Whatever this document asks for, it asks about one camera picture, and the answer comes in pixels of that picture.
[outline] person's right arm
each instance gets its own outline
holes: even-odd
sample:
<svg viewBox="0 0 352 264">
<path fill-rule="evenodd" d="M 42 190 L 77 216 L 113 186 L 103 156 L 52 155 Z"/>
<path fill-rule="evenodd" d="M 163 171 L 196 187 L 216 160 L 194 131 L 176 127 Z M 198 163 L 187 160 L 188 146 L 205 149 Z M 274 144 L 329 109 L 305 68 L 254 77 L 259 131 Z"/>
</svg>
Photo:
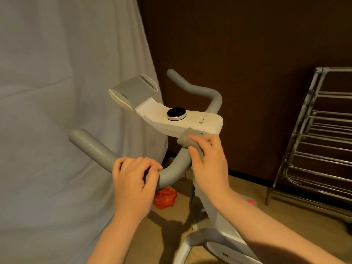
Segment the person's right arm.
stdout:
<svg viewBox="0 0 352 264">
<path fill-rule="evenodd" d="M 227 219 L 263 264 L 344 263 L 271 218 L 231 190 L 227 161 L 218 135 L 189 135 L 204 151 L 189 147 L 195 181 L 218 212 Z"/>
</svg>

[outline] baseboard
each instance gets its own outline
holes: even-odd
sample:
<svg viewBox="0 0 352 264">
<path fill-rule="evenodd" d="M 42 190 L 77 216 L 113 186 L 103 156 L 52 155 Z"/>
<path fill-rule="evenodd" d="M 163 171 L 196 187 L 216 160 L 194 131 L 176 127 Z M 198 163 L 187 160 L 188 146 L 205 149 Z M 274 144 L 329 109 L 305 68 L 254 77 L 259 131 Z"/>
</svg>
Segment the baseboard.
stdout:
<svg viewBox="0 0 352 264">
<path fill-rule="evenodd" d="M 176 156 L 177 156 L 176 153 L 167 151 L 166 154 L 165 154 L 165 158 L 164 158 L 163 163 L 166 160 L 168 160 L 170 157 L 176 157 Z M 237 178 L 240 178 L 240 179 L 244 179 L 244 180 L 249 181 L 249 182 L 254 182 L 254 183 L 266 186 L 266 187 L 271 187 L 272 186 L 272 181 L 267 181 L 265 179 L 258 178 L 258 177 L 255 177 L 253 175 L 249 175 L 249 174 L 242 173 L 242 172 L 239 172 L 239 171 L 228 170 L 228 174 L 230 176 L 234 176 L 234 177 L 237 177 Z"/>
</svg>

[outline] dark wall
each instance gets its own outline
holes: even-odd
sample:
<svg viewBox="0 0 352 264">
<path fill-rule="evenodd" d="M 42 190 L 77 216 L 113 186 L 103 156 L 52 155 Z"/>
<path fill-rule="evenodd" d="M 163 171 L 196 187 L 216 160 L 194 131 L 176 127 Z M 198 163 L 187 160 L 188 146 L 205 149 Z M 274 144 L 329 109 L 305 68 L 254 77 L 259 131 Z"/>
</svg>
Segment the dark wall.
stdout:
<svg viewBox="0 0 352 264">
<path fill-rule="evenodd" d="M 352 66 L 352 1 L 138 2 L 165 105 L 209 104 L 174 85 L 169 68 L 218 90 L 229 168 L 273 180 L 314 67 Z"/>
</svg>

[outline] person's left arm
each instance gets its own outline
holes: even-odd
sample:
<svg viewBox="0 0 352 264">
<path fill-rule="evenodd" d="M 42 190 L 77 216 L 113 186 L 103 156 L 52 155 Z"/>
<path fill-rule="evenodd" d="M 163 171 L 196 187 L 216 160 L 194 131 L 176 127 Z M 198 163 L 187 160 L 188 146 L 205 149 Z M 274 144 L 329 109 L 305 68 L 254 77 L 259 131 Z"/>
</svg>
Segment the person's left arm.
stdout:
<svg viewBox="0 0 352 264">
<path fill-rule="evenodd" d="M 144 184 L 144 171 L 149 167 L 148 180 Z M 162 166 L 150 158 L 123 157 L 116 160 L 112 172 L 115 215 L 103 231 L 87 264 L 124 262 L 138 225 L 150 212 L 161 169 Z"/>
</svg>

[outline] hand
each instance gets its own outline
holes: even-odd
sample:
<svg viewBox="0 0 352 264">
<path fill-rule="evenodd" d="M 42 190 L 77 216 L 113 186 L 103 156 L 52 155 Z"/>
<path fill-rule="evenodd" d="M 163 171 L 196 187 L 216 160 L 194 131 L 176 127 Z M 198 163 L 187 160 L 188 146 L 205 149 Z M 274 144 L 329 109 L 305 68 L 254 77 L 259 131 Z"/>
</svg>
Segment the hand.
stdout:
<svg viewBox="0 0 352 264">
<path fill-rule="evenodd" d="M 211 202 L 215 198 L 230 190 L 228 184 L 228 168 L 225 155 L 218 135 L 205 136 L 189 135 L 204 151 L 202 162 L 196 148 L 188 147 L 192 159 L 195 181 L 200 190 Z"/>
<path fill-rule="evenodd" d="M 144 171 L 149 167 L 148 179 L 144 184 Z M 150 158 L 123 157 L 115 161 L 112 176 L 116 217 L 128 215 L 139 224 L 148 215 L 159 179 L 159 170 L 162 169 L 158 162 Z"/>
</svg>

